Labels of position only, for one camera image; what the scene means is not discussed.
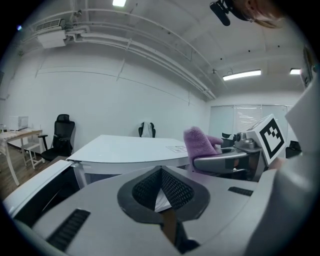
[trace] wooden table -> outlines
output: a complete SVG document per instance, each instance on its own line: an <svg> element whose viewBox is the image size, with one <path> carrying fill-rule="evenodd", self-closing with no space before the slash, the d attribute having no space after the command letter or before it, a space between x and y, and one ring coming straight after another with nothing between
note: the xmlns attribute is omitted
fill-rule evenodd
<svg viewBox="0 0 320 256"><path fill-rule="evenodd" d="M32 135L41 135L41 134L42 134L42 130L34 130L30 128L22 129L19 131L7 131L7 132L0 133L0 152L6 156L6 160L8 162L11 175L17 186L19 186L20 183L17 179L14 167L11 163L10 154L8 150L8 143L20 139L24 165L27 166L23 138L29 137ZM39 146L40 146L40 152L42 153L44 151L42 141L39 142Z"/></svg>

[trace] ceiling light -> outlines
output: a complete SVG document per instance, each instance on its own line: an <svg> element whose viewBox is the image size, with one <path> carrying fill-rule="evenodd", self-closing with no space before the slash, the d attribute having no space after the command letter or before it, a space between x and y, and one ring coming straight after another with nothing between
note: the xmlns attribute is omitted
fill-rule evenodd
<svg viewBox="0 0 320 256"><path fill-rule="evenodd" d="M236 74L230 74L230 75L225 75L223 77L224 81L228 81L231 79L236 79L236 78L245 78L245 77L252 77L252 76L260 76L261 75L261 70L253 70L253 71L248 71L248 72L241 72L241 73L236 73Z"/></svg>
<svg viewBox="0 0 320 256"><path fill-rule="evenodd" d="M290 75L300 75L300 68L291 68Z"/></svg>
<svg viewBox="0 0 320 256"><path fill-rule="evenodd" d="M113 6L124 7L126 4L126 0L113 0Z"/></svg>

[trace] white box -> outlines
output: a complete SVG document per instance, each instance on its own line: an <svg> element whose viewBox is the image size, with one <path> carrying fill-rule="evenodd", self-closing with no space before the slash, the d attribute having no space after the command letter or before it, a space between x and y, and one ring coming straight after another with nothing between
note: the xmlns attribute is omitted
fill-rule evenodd
<svg viewBox="0 0 320 256"><path fill-rule="evenodd" d="M28 127L27 116L9 116L8 129L12 131L19 131Z"/></svg>
<svg viewBox="0 0 320 256"><path fill-rule="evenodd" d="M273 114L262 118L245 132L247 139L254 139L262 148L267 165L286 147L286 139Z"/></svg>

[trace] ceiling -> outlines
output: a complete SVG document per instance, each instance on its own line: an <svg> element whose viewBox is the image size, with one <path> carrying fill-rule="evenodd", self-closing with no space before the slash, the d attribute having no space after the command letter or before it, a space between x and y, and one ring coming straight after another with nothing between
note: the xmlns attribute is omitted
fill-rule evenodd
<svg viewBox="0 0 320 256"><path fill-rule="evenodd" d="M131 39L169 56L196 76L216 97L237 92L302 91L298 75L304 42L283 20L269 29L239 20L232 14L224 26L210 10L212 0L127 0L124 7L112 0L47 1L23 24L23 40L36 25L65 19L69 27L89 26L91 33ZM81 10L78 17L73 12ZM23 51L41 47L36 40ZM223 81L222 76L262 70L259 77Z"/></svg>

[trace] air conditioner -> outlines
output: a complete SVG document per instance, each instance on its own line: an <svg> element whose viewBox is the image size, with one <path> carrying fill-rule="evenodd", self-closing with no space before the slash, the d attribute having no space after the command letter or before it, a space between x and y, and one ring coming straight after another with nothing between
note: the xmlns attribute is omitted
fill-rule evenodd
<svg viewBox="0 0 320 256"><path fill-rule="evenodd" d="M36 26L35 31L39 34L37 39L43 48L66 46L65 26L66 21L64 19L55 19Z"/></svg>
<svg viewBox="0 0 320 256"><path fill-rule="evenodd" d="M64 30L65 27L66 27L66 21L64 19L58 18L58 19L50 20L45 23L37 25L35 27L35 32L37 34L43 34L51 31Z"/></svg>

